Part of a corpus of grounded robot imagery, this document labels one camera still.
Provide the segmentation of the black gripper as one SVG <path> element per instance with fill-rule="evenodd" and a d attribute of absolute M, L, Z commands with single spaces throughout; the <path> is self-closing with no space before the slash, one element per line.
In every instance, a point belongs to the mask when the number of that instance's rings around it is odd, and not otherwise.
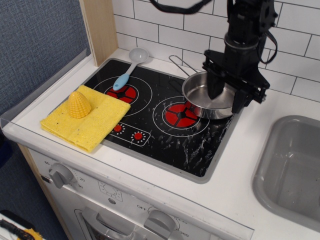
<path fill-rule="evenodd" d="M 211 100 L 219 96 L 225 84 L 235 89 L 232 113 L 238 114 L 251 101 L 266 99 L 269 82 L 262 76 L 258 65 L 262 62 L 264 43 L 254 45 L 225 43 L 224 52 L 206 50 L 203 69 L 207 71 L 207 94 Z"/>

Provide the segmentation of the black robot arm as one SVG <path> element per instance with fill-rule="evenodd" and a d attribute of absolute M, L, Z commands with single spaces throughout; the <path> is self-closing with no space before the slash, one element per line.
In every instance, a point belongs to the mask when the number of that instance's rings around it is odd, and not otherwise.
<path fill-rule="evenodd" d="M 203 68 L 207 71 L 208 96 L 215 99 L 225 85 L 235 92 L 232 113 L 237 114 L 252 100 L 265 100 L 269 82 L 258 69 L 263 62 L 266 39 L 277 43 L 270 28 L 278 14 L 272 0 L 227 1 L 228 31 L 224 36 L 224 52 L 206 50 Z"/>

